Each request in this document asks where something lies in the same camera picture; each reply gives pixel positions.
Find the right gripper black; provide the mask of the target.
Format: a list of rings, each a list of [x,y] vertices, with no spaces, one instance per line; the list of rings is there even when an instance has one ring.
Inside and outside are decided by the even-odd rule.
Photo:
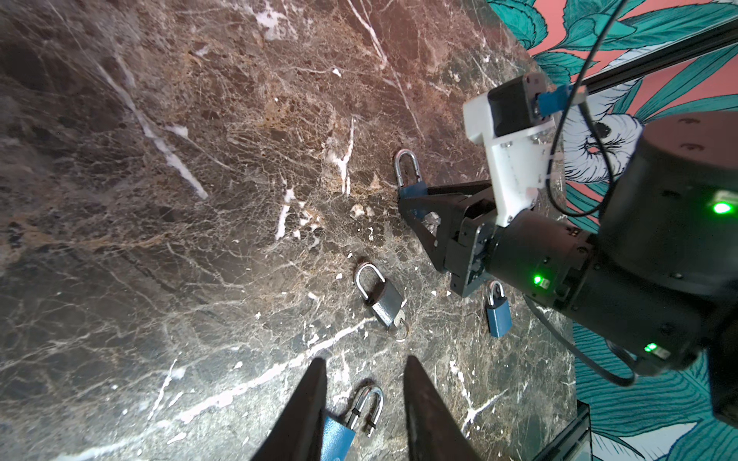
[[[451,291],[465,298],[493,276],[487,271],[490,242],[497,229],[497,207],[490,181],[429,186],[429,196],[462,194],[458,198],[405,198],[399,211],[415,232],[437,271],[451,274]],[[435,234],[424,224],[435,213]]]

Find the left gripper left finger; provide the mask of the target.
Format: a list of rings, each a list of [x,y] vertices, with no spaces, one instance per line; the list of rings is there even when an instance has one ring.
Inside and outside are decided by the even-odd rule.
[[[252,460],[319,460],[326,419],[326,361],[317,357]]]

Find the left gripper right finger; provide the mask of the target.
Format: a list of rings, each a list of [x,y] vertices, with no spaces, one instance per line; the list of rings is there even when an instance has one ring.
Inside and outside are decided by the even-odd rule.
[[[404,371],[409,460],[480,460],[414,355]]]

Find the blue padlock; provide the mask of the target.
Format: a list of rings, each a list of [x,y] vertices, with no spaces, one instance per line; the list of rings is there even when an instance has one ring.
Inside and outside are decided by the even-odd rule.
[[[494,280],[488,284],[484,294],[485,314],[490,334],[502,338],[512,327],[512,316],[509,299],[505,295],[503,284]]]
[[[399,150],[393,159],[399,202],[428,195],[417,155],[407,148]]]
[[[357,392],[343,420],[328,415],[323,430],[321,461],[343,461],[357,436],[359,424],[371,436],[384,410],[384,391],[377,384],[368,384]]]

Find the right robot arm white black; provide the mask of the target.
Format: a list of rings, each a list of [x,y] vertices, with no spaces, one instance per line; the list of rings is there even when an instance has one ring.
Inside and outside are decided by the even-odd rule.
[[[633,355],[637,376],[708,359],[714,416],[737,422],[737,115],[646,126],[597,232],[524,209],[503,227],[489,182],[399,189],[434,267],[466,297],[496,279]]]

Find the dark grey padlock centre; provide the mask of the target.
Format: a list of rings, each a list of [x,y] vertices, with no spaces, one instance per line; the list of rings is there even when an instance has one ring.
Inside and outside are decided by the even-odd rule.
[[[362,284],[362,273],[371,270],[378,282],[368,292]],[[377,320],[387,330],[399,330],[399,341],[404,341],[409,336],[409,324],[405,313],[407,300],[399,289],[388,280],[380,269],[371,261],[362,262],[355,270],[354,283],[365,302]]]

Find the right black corner post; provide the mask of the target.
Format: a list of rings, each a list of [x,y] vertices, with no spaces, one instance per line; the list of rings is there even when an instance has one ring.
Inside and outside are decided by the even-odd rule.
[[[720,26],[679,40],[642,57],[616,65],[613,69],[588,77],[583,81],[590,94],[643,78],[663,69],[697,59],[737,43],[737,18]]]

